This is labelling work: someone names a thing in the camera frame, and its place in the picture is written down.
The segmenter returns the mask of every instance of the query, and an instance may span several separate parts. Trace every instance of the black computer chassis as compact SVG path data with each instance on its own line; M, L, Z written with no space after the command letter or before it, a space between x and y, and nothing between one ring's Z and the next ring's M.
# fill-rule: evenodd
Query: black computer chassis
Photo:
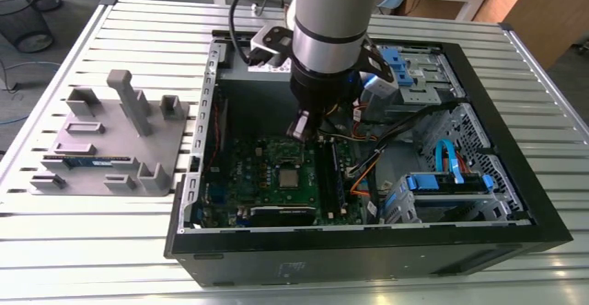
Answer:
M248 33L241 35L241 39L249 37ZM375 42L441 48L491 142L491 153L501 160L525 206L525 212L514 214L529 218L531 225L177 234L181 181L165 257L180 262L201 286L467 275L517 255L573 240L459 45L389 39Z

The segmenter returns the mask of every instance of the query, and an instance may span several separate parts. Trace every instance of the aluminum slotted table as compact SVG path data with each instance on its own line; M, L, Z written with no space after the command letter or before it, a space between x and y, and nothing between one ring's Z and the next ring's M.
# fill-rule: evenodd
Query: aluminum slotted table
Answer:
M281 21L236 12L237 30ZM0 301L145 304L583 304L589 299L589 132L517 36L485 23L374 16L373 37L458 43L571 230L574 241L466 277L201 288L162 257L172 195L60 197L28 194L54 140L72 88L100 98L110 69L128 69L146 98L177 95L196 115L210 31L228 7L112 0L98 6L0 163ZM192 143L194 120L182 145ZM189 165L180 153L177 171Z

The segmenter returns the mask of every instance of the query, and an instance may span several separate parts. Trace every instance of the floor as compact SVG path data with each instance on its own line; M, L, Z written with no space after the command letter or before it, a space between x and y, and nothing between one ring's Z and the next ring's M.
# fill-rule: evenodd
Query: floor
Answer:
M44 52L24 55L20 54L0 37L0 59L6 66L26 61L52 61L60 63L69 47L77 39L78 33L90 18L92 12L100 0L62 0L62 7L54 12L44 14L46 23L54 35L53 46ZM212 3L213 0L166 0ZM242 5L252 1L242 0ZM269 6L277 6L277 0L272 0ZM585 121L589 121L589 55L578 56L573 50L558 59L549 69L549 75L563 91L571 105ZM8 71L8 83L12 86L18 83L20 89L14 95L0 90L0 150L6 150L18 132L22 122L1 124L4 121L18 119L29 114L42 94L44 88L54 74L56 67L50 65L22 66Z

